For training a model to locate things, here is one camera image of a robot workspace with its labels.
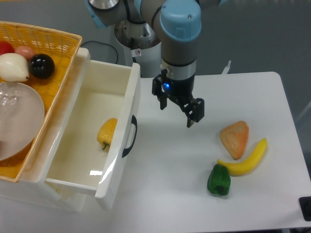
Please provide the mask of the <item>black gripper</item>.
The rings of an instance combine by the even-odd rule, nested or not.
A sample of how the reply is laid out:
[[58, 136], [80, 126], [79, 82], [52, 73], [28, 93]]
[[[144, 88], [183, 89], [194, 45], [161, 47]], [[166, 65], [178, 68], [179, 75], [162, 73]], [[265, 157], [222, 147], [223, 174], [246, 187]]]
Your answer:
[[168, 70], [163, 69], [152, 81], [152, 94], [160, 102], [160, 109], [167, 107], [167, 99], [178, 105], [187, 116], [187, 127], [198, 123], [205, 116], [205, 101], [194, 98], [194, 75], [187, 79], [175, 80], [168, 77]]

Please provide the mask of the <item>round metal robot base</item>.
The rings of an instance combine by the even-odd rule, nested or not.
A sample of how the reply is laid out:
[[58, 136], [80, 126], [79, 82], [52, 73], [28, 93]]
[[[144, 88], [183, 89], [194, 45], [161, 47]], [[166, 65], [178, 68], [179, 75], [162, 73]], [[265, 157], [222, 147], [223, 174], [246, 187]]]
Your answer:
[[128, 20], [114, 26], [116, 39], [130, 49], [149, 49], [160, 44], [159, 38], [147, 24], [134, 24]]

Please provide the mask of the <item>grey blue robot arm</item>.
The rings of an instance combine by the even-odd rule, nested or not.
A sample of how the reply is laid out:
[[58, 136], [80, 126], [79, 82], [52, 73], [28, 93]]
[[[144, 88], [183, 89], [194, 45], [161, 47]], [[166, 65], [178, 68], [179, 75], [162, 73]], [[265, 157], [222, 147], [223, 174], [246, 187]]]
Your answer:
[[143, 77], [152, 77], [152, 94], [164, 109], [178, 105], [187, 125], [205, 115], [202, 98], [192, 90], [196, 72], [202, 6], [217, 0], [88, 0], [86, 7], [98, 27], [114, 26], [117, 41], [139, 63]]

